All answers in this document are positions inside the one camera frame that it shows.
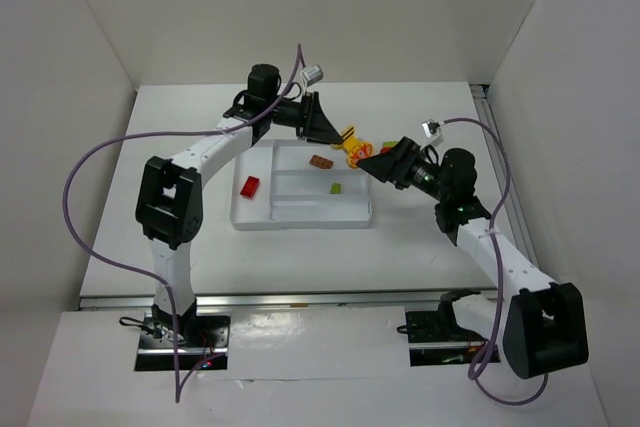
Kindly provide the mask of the yellow rounded printed lego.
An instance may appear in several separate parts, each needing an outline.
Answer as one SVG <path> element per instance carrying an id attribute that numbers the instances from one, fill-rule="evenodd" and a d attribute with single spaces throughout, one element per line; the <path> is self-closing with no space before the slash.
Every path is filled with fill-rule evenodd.
<path id="1" fill-rule="evenodd" d="M 367 159 L 373 155 L 373 145 L 370 142 L 361 139 L 350 139 L 345 142 L 344 150 L 346 152 L 347 165 L 356 169 L 360 160 Z"/>

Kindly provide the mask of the tan lego brick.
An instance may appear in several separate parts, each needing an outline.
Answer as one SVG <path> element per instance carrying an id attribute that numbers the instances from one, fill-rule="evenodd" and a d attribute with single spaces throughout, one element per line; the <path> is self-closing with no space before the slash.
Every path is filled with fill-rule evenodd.
<path id="1" fill-rule="evenodd" d="M 334 162 L 332 160 L 319 155 L 313 155 L 309 160 L 309 164 L 323 170 L 332 169 L 334 166 Z"/>

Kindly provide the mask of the red lego brick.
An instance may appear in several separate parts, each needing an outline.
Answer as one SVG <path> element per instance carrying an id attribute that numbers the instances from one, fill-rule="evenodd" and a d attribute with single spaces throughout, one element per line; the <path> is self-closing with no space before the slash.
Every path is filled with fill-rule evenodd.
<path id="1" fill-rule="evenodd" d="M 245 199 L 253 199 L 260 187 L 261 180 L 255 176 L 248 176 L 240 190 L 240 196 Z"/>

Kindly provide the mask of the yellow lego piece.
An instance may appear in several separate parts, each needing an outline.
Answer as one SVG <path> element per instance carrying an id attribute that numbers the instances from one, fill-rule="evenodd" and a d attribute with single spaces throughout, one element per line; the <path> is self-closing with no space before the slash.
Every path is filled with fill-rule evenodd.
<path id="1" fill-rule="evenodd" d="M 359 145 L 360 140 L 356 136 L 355 127 L 349 125 L 341 133 L 341 142 L 339 144 L 332 144 L 331 148 L 333 150 L 341 150 L 349 155 L 351 151 L 357 150 Z"/>

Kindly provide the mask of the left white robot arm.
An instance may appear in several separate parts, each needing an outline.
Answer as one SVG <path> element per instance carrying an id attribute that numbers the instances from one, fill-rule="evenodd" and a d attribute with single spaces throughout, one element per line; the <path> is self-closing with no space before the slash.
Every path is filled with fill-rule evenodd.
<path id="1" fill-rule="evenodd" d="M 290 127 L 307 142 L 328 145 L 339 140 L 317 92 L 305 92 L 296 101 L 281 95 L 280 88 L 275 66 L 254 65 L 246 88 L 222 114 L 216 135 L 206 135 L 170 158 L 154 156 L 144 166 L 135 218 L 150 242 L 153 273 L 165 280 L 156 289 L 152 317 L 181 337 L 190 336 L 197 324 L 190 252 L 203 224 L 208 181 L 272 125 Z"/>

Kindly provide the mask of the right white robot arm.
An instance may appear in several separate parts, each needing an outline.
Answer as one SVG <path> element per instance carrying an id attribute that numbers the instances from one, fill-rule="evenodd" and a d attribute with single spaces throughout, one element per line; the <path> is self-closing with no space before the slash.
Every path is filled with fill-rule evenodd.
<path id="1" fill-rule="evenodd" d="M 491 223 L 489 211 L 475 194 L 477 172 L 471 152 L 452 148 L 435 164 L 423 148 L 404 137 L 387 152 L 357 165 L 382 183 L 399 190 L 414 187 L 435 199 L 441 232 L 503 289 L 497 340 L 518 377 L 529 379 L 587 362 L 580 291 L 536 268 Z"/>

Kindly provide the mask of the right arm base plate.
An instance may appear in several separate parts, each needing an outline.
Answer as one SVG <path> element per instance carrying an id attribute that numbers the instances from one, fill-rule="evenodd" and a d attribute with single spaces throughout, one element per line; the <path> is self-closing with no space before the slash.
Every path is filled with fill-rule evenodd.
<path id="1" fill-rule="evenodd" d="M 448 330 L 435 310 L 407 311 L 396 332 L 408 341 L 411 367 L 470 364 L 488 342 L 469 330 Z"/>

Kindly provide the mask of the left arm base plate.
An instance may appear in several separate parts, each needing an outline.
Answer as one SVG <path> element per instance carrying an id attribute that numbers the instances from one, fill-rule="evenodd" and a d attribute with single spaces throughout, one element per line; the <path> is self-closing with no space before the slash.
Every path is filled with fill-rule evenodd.
<path id="1" fill-rule="evenodd" d="M 172 371 L 173 335 L 150 315 L 141 321 L 134 370 L 136 372 Z M 231 317 L 204 315 L 197 319 L 195 330 L 178 337 L 179 367 L 189 371 L 198 362 L 213 356 L 200 370 L 226 370 Z"/>

